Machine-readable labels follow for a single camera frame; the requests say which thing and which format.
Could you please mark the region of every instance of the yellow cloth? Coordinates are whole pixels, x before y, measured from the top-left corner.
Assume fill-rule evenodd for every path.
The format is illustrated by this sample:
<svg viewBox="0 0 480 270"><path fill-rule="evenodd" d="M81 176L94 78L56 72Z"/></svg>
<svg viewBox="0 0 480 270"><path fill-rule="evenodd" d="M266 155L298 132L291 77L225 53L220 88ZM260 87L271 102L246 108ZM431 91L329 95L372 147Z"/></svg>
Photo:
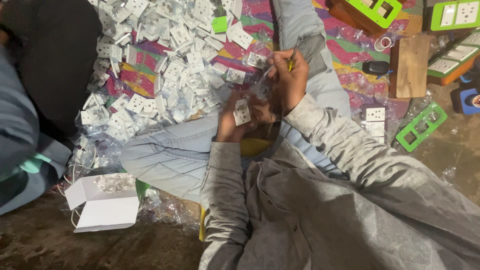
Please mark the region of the yellow cloth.
<svg viewBox="0 0 480 270"><path fill-rule="evenodd" d="M240 155L242 157L254 157L263 153L267 148L272 146L274 141L254 139L254 138L245 138L240 141ZM202 207L202 212L200 214L200 233L198 239L204 241L205 239L205 209Z"/></svg>

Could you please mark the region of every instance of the hand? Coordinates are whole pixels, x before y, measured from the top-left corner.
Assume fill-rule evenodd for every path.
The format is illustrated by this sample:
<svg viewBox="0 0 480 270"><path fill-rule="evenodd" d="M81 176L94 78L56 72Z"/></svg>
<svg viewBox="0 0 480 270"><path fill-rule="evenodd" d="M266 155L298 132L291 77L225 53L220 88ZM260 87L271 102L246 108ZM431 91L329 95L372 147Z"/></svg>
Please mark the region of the hand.
<svg viewBox="0 0 480 270"><path fill-rule="evenodd" d="M293 49L275 51L271 64L275 66L269 72L268 77L278 75L278 89L275 94L279 96L282 104L282 115L288 115L302 100L305 95L308 80L308 63L303 55L297 50L295 54L295 66L288 71L287 62L292 57Z"/></svg>
<svg viewBox="0 0 480 270"><path fill-rule="evenodd" d="M235 117L233 112L235 110L235 104L237 100L242 99L246 94L246 91L237 92L232 90L230 98L227 101L227 105L223 108L222 112L218 116L218 133L216 135L216 141L219 143L239 143L245 133L257 128L257 119L250 109L250 115L252 120L248 123L237 126L235 123Z"/></svg>

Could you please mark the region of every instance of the blue object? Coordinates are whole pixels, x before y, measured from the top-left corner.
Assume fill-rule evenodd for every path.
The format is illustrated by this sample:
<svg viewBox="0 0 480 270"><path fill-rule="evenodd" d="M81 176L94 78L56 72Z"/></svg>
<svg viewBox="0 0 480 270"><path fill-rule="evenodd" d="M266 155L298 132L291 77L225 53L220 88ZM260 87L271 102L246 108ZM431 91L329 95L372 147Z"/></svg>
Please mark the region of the blue object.
<svg viewBox="0 0 480 270"><path fill-rule="evenodd" d="M465 103L466 99L469 96L472 96L472 95L479 95L478 91L475 88L464 90L464 91L460 92L460 101L462 102L463 114L474 114L474 113L479 113L480 112L480 108L477 108L477 107L472 106L472 105L467 105Z"/></svg>

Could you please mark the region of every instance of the black object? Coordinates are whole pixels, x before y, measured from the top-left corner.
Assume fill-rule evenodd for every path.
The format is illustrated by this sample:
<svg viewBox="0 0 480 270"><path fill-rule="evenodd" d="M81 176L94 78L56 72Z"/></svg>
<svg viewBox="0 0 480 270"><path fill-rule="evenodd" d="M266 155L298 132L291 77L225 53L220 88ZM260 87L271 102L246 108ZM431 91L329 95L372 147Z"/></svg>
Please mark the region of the black object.
<svg viewBox="0 0 480 270"><path fill-rule="evenodd" d="M362 70L370 75L385 75L390 69L390 64L386 61L369 60L363 63Z"/></svg>

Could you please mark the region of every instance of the white cardboard box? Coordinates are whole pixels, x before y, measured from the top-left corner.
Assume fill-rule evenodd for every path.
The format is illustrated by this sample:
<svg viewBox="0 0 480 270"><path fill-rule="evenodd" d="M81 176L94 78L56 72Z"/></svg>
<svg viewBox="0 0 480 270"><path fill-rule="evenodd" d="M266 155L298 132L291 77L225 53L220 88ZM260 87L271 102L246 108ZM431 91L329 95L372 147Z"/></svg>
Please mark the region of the white cardboard box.
<svg viewBox="0 0 480 270"><path fill-rule="evenodd" d="M123 229L135 224L139 205L136 190L104 192L95 183L100 176L82 177L65 191L70 210L86 202L74 233Z"/></svg>

